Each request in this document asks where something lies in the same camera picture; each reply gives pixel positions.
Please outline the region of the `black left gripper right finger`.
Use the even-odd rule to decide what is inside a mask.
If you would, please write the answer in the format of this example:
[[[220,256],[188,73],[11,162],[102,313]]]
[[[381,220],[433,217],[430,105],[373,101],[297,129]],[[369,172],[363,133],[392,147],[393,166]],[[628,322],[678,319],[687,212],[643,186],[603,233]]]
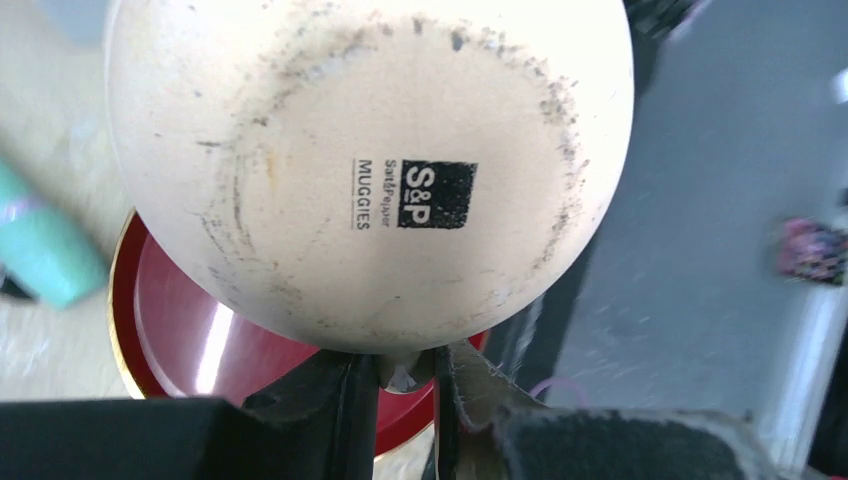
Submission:
[[[702,410],[549,407],[467,341],[433,352],[439,479],[777,479],[751,429]]]

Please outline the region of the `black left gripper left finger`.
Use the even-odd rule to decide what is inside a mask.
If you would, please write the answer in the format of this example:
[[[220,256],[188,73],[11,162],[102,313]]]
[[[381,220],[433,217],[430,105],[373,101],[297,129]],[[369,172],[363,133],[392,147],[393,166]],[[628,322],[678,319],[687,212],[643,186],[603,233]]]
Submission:
[[[369,355],[321,350],[241,406],[214,397],[5,403],[5,479],[367,479]]]

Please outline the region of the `beige round upside-down mug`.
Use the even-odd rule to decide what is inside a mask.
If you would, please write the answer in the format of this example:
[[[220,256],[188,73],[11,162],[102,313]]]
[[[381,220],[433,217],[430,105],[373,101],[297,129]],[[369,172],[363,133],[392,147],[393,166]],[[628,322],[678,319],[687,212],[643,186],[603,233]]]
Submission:
[[[108,125],[196,284],[286,338],[414,354],[537,299],[634,113],[620,1],[115,1]]]

